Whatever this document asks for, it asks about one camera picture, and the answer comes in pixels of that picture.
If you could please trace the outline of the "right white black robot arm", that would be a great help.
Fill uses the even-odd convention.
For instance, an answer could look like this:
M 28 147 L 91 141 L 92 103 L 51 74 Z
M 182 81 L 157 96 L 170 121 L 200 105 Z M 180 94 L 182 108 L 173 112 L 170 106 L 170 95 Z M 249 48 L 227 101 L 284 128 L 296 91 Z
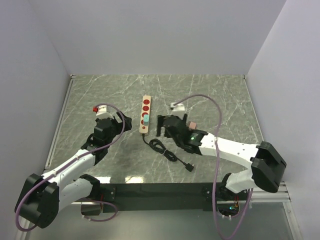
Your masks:
M 287 164 L 271 143 L 246 144 L 215 137 L 203 130 L 190 129 L 186 121 L 185 116 L 158 115 L 156 135 L 160 136 L 164 128 L 164 136 L 187 153 L 222 158 L 245 168 L 226 174 L 216 183 L 216 200 L 231 201 L 252 188 L 278 192 Z

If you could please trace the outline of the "teal plug adapter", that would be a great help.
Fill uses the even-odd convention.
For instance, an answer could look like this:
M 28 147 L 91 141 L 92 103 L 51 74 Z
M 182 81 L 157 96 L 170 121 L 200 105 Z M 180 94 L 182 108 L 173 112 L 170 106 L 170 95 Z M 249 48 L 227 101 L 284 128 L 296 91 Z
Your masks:
M 148 125 L 149 125 L 149 120 L 150 120 L 149 115 L 148 115 L 148 114 L 145 114 L 145 115 L 143 116 L 143 125 L 144 125 L 144 126 L 148 126 Z

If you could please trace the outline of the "beige power strip red sockets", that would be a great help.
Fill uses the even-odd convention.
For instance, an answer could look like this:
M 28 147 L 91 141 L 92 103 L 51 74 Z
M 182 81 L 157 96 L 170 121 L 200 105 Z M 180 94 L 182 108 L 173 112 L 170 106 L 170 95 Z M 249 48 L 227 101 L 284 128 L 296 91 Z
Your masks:
M 150 95 L 144 95 L 142 98 L 139 133 L 146 136 L 149 134 L 150 129 L 151 100 Z

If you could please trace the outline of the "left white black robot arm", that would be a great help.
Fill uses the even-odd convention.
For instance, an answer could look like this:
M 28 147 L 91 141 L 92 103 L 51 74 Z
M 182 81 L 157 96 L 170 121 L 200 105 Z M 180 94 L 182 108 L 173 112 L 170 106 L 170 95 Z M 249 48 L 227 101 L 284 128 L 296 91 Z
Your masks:
M 87 199 L 104 205 L 100 181 L 85 171 L 96 166 L 109 147 L 132 129 L 130 117 L 121 111 L 116 114 L 121 122 L 115 117 L 97 118 L 93 133 L 69 160 L 42 175 L 33 173 L 27 177 L 14 209 L 15 224 L 20 231 L 25 232 L 26 228 L 20 225 L 19 218 L 44 229 L 75 201 Z

